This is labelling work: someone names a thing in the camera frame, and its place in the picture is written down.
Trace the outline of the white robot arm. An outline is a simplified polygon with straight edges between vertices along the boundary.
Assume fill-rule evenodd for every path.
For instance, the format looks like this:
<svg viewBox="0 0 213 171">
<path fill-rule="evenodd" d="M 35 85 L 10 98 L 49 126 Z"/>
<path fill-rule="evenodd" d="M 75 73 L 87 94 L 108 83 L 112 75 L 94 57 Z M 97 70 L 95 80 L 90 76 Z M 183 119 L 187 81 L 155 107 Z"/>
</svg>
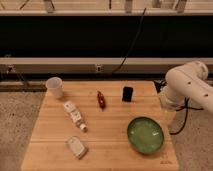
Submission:
<svg viewBox="0 0 213 171">
<path fill-rule="evenodd" d="M 192 61 L 170 69 L 166 75 L 166 86 L 159 93 L 167 125 L 176 116 L 176 110 L 189 98 L 213 114 L 213 87 L 205 82 L 208 68 L 201 61 Z"/>
</svg>

